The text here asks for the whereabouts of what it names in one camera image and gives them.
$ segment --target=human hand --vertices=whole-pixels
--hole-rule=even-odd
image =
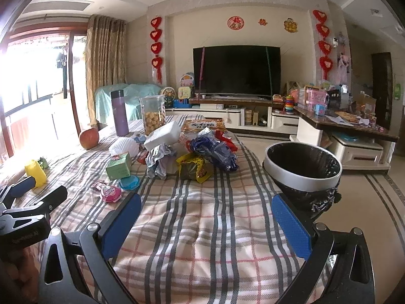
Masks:
[[[4,262],[4,265],[10,278],[20,286],[21,293],[25,297],[36,302],[39,273],[29,248],[9,253],[9,259],[10,262]]]

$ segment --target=red apple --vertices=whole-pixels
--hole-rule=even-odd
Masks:
[[[78,136],[78,139],[84,149],[92,149],[98,145],[100,136],[96,128],[90,128],[83,130]]]

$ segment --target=green box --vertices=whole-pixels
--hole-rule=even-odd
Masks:
[[[111,159],[105,171],[110,180],[121,179],[131,175],[131,157],[129,153],[118,154],[119,159]]]

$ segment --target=television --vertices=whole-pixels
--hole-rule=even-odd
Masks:
[[[194,80],[199,91],[203,48],[193,49]],[[270,96],[280,93],[281,57],[279,47],[205,47],[202,64],[202,93],[238,93]]]

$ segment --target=hanging red heart string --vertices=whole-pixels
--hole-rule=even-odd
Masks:
[[[161,51],[161,42],[156,42],[151,45],[151,52],[159,54]]]
[[[319,23],[321,23],[321,24],[324,24],[328,19],[327,14],[325,14],[322,11],[314,10],[312,13],[315,16],[315,18],[319,21]]]
[[[159,41],[159,39],[160,39],[160,37],[161,37],[161,29],[155,29],[154,31],[152,31],[149,35],[150,35],[150,37],[151,37],[151,39],[154,41],[154,42],[157,42],[157,41]]]
[[[327,56],[322,56],[319,58],[319,63],[321,64],[321,68],[323,69],[323,79],[328,79],[328,73],[333,67],[332,60]]]
[[[157,81],[161,84],[161,65],[163,63],[163,58],[156,57],[152,59],[152,66],[157,70]]]
[[[316,24],[316,29],[320,35],[322,35],[323,38],[328,37],[330,34],[329,27],[322,25],[322,24]]]
[[[156,29],[159,27],[160,24],[161,24],[161,17],[156,17],[151,20],[152,27],[154,27]]]
[[[319,41],[318,42],[319,49],[327,56],[332,51],[332,45],[326,41]]]

